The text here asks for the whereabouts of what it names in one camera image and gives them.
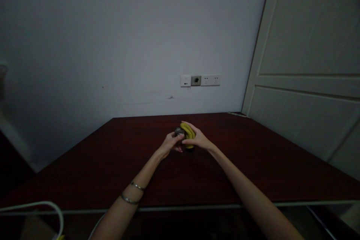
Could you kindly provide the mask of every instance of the tabletop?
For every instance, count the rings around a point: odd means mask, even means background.
[[[62,210],[107,209],[166,134],[191,122],[273,202],[359,200],[360,182],[256,121],[228,113],[113,118],[0,201],[49,200]],[[171,151],[141,207],[240,204],[204,149]]]

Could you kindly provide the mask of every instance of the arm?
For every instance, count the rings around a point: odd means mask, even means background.
[[[160,161],[169,155],[171,149],[182,152],[181,147],[176,147],[174,145],[181,140],[184,135],[180,135],[175,138],[173,138],[173,136],[174,132],[166,136],[163,144],[155,151],[149,161],[134,178],[133,182],[136,185],[139,185],[142,188],[147,187]],[[129,184],[123,191],[123,195],[130,200],[139,201],[143,196],[143,191],[134,185]],[[121,196],[118,197],[97,226],[91,240],[121,239],[137,208],[137,204],[127,203]]]
[[[226,173],[242,203],[268,239],[303,239],[280,210],[194,125],[195,139],[183,144],[195,144],[206,149]]]

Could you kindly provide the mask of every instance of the dark red table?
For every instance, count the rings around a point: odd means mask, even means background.
[[[360,182],[252,119],[227,113],[113,118],[0,207],[50,200],[62,210],[107,209],[167,133],[187,120],[200,128],[273,202],[360,199]],[[141,207],[239,204],[205,150],[172,151],[159,165]]]

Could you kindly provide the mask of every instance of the wall switch panel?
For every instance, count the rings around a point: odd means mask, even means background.
[[[190,87],[191,86],[191,75],[180,75],[180,86]]]
[[[201,86],[219,86],[221,80],[220,74],[215,75],[202,75]]]
[[[191,86],[200,86],[201,85],[201,76],[191,76]]]

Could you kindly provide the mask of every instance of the bracelet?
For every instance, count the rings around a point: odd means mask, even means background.
[[[144,191],[145,189],[141,186],[138,186],[137,184],[134,183],[134,181],[131,181],[131,183],[133,186],[137,187],[138,189],[140,189],[141,191]]]
[[[133,201],[133,200],[125,197],[124,194],[122,194],[122,193],[121,193],[121,198],[129,204],[139,204],[139,201]]]

